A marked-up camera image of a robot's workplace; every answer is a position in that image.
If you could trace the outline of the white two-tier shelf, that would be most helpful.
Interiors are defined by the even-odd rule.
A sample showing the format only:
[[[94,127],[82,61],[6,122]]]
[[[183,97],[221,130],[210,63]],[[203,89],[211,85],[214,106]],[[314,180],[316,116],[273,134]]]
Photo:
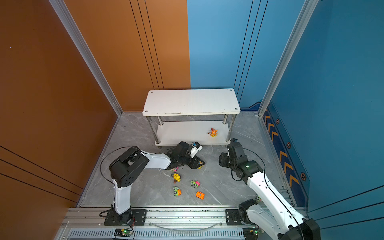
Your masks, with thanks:
[[[179,142],[227,145],[241,112],[234,89],[151,90],[143,116],[148,120],[158,147]],[[208,135],[211,128],[216,137]]]

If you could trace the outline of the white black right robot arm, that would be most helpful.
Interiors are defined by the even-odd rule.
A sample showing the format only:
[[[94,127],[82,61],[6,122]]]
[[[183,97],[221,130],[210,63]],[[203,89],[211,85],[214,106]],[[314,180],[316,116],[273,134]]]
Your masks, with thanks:
[[[320,240],[321,230],[314,219],[306,219],[273,186],[266,175],[266,168],[248,160],[244,148],[237,139],[231,139],[227,153],[219,156],[219,165],[231,169],[237,182],[243,181],[253,190],[267,213],[254,199],[239,205],[239,214],[247,225],[255,224],[273,240]]]

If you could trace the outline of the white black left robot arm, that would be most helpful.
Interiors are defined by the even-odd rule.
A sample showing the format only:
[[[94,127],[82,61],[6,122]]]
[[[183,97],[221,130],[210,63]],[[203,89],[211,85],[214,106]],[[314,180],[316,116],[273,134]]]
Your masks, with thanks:
[[[198,169],[205,165],[205,162],[196,156],[202,148],[198,142],[180,142],[167,153],[147,153],[136,146],[130,147],[109,166],[115,193],[108,215],[118,225],[132,225],[134,214],[131,206],[131,188],[142,171],[173,170],[183,166]]]

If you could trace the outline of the yellow pikachu toy figure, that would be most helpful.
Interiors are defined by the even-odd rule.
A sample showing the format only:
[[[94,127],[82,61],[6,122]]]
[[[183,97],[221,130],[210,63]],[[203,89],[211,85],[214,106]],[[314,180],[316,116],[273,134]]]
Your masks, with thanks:
[[[174,183],[180,182],[182,178],[178,173],[173,173],[172,177],[173,177]]]

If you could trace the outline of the orange dragon toy figure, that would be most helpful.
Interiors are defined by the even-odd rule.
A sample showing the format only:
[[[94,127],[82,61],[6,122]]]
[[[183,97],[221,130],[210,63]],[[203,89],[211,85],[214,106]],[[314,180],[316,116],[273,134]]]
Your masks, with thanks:
[[[211,137],[216,137],[218,135],[218,130],[211,128],[210,132],[208,132],[208,135]]]

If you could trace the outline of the aluminium corner post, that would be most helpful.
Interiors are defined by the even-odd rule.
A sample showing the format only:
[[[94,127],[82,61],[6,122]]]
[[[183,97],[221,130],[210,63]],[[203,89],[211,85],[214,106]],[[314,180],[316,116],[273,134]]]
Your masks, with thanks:
[[[55,13],[59,17],[67,33],[81,54],[83,60],[87,64],[89,70],[93,74],[95,80],[109,101],[111,107],[118,117],[123,114],[123,109],[119,104],[115,94],[112,91],[104,73],[102,72],[99,64],[97,63],[91,49],[89,48],[85,38],[83,37],[79,27],[77,26],[74,18],[72,17],[66,3],[62,0],[49,0]]]
[[[284,72],[297,48],[298,43],[315,11],[315,8],[319,0],[306,0],[304,1],[303,7],[299,13],[299,16],[292,29],[290,37],[281,55],[279,63],[275,69],[275,72],[271,78],[271,81],[267,87],[260,108],[258,110],[258,116],[261,118],[264,116],[268,105],[270,104],[272,97],[284,75]]]

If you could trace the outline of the green orange toy car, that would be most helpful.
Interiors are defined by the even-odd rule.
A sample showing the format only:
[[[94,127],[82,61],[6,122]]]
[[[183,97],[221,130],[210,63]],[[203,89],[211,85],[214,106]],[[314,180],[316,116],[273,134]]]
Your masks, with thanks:
[[[182,194],[181,189],[177,186],[173,186],[173,194],[175,197],[180,196]]]

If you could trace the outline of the left aluminium corner post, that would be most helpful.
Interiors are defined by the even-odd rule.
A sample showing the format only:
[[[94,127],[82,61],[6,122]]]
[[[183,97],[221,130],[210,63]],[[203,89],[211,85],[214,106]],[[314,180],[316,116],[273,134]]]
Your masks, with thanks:
[[[49,0],[55,13],[59,17],[67,33],[81,54],[83,60],[87,64],[89,70],[93,74],[95,80],[109,101],[111,107],[118,117],[123,114],[123,109],[119,104],[115,94],[112,91],[104,73],[102,72],[99,64],[97,63],[91,49],[89,48],[85,38],[83,37],[79,27],[77,26],[74,18],[72,17],[66,3],[62,0]]]

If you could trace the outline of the green circuit board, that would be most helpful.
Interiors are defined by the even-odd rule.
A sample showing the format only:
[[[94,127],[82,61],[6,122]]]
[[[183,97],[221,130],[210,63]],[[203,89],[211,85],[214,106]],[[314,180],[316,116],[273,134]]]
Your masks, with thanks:
[[[133,240],[135,238],[134,231],[131,229],[115,229],[114,239],[117,240]]]
[[[259,232],[255,228],[243,228],[243,236],[245,240],[258,240]]]

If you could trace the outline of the right aluminium corner post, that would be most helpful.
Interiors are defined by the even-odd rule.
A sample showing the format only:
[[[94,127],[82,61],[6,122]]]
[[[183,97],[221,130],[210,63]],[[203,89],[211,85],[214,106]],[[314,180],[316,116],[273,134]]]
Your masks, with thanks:
[[[260,108],[258,110],[258,116],[261,118],[264,116],[268,105],[270,104],[272,97],[284,75],[284,72],[297,48],[298,43],[315,11],[315,8],[319,0],[306,0],[304,1],[303,7],[299,13],[299,16],[292,29],[290,37],[281,55],[279,63],[275,69],[275,72],[271,78],[271,81],[267,87]]]

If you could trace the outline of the right green circuit board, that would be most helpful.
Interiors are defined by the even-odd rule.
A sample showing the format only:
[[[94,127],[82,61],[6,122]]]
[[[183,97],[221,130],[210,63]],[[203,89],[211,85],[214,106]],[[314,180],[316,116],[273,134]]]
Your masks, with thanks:
[[[259,232],[255,228],[243,228],[243,236],[245,240],[258,240]]]

